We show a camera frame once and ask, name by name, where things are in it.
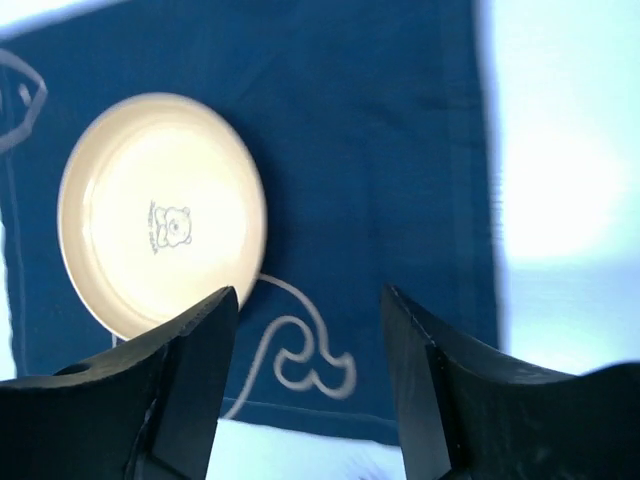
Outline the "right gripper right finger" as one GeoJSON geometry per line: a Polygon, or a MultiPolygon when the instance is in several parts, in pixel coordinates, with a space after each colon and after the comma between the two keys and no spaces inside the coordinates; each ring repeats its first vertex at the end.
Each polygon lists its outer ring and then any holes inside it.
{"type": "Polygon", "coordinates": [[[399,289],[381,295],[410,479],[635,479],[639,367],[584,375],[506,355],[399,289]]]}

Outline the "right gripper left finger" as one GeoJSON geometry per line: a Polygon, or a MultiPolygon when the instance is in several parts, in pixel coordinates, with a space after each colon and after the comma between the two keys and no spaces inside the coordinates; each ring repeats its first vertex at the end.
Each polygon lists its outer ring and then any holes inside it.
{"type": "Polygon", "coordinates": [[[205,478],[237,324],[224,287],[54,375],[2,382],[2,478],[205,478]]]}

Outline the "yellow round plate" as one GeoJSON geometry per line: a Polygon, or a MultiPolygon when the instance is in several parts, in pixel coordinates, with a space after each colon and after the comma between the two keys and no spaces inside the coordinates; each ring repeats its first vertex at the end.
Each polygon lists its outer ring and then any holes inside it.
{"type": "Polygon", "coordinates": [[[231,286],[249,297],[266,247],[266,200],[235,130],[187,97],[146,93],[78,139],[58,197],[58,239],[82,303],[135,338],[231,286]]]}

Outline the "navy whale placemat cloth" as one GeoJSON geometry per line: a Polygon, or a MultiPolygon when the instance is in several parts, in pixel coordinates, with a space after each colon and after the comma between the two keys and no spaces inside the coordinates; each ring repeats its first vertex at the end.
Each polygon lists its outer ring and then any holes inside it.
{"type": "Polygon", "coordinates": [[[472,1],[125,1],[4,40],[48,95],[1,156],[11,355],[51,374],[107,349],[58,249],[66,160],[143,92],[219,112],[256,161],[268,245],[223,406],[238,420],[395,444],[382,287],[498,342],[472,1]]]}

